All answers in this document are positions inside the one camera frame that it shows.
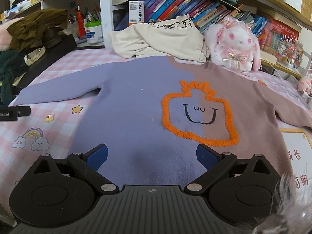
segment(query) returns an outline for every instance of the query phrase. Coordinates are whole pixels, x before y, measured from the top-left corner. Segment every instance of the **rainbow print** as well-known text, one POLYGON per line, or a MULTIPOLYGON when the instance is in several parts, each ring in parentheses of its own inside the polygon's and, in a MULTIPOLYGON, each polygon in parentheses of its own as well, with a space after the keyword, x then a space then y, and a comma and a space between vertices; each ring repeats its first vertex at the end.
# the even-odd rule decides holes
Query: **rainbow print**
POLYGON ((25 133, 23 133, 21 137, 26 139, 31 135, 34 136, 37 140, 39 137, 43 137, 43 131, 40 128, 30 128, 25 133))

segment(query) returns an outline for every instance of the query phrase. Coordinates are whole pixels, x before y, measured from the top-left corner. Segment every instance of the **yellow star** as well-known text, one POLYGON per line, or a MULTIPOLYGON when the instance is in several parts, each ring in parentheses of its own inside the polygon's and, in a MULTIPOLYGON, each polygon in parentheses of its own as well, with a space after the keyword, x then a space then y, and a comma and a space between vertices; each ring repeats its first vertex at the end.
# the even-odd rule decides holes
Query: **yellow star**
POLYGON ((77 105, 76 107, 72 108, 73 112, 72 114, 74 113, 80 113, 80 111, 83 109, 83 107, 81 107, 80 105, 77 105))

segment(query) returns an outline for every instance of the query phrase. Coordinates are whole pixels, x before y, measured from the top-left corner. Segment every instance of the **blue gripper pad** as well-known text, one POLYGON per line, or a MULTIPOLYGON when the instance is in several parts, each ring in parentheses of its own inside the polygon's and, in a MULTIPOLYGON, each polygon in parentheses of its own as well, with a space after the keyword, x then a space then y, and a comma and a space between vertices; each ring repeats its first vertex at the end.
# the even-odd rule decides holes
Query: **blue gripper pad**
POLYGON ((82 160, 93 170, 97 171, 107 160, 108 148, 105 144, 100 144, 83 155, 82 160))
POLYGON ((207 171, 218 163, 217 157, 201 145, 196 148, 196 157, 207 171))

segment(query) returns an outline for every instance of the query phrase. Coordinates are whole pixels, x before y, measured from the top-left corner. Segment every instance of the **white stuffed rabbit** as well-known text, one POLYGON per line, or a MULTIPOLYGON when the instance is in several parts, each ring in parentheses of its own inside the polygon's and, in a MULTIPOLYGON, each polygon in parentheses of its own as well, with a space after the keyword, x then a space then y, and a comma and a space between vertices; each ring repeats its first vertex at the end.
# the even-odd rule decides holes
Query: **white stuffed rabbit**
POLYGON ((258 38, 250 27, 232 17, 222 24, 211 25, 204 33, 211 62, 236 68, 240 71, 258 70, 261 67, 258 38))

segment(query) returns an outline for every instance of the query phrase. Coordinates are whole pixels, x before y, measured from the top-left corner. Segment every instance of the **white watch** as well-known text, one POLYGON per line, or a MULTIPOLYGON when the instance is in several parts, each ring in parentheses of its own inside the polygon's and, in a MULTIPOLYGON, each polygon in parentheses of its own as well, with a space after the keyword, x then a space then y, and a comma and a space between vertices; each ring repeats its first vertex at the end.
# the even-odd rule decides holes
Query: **white watch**
POLYGON ((30 54, 25 55, 24 61, 26 65, 32 65, 35 61, 39 60, 45 52, 46 48, 43 46, 42 48, 38 48, 35 51, 32 51, 30 54))

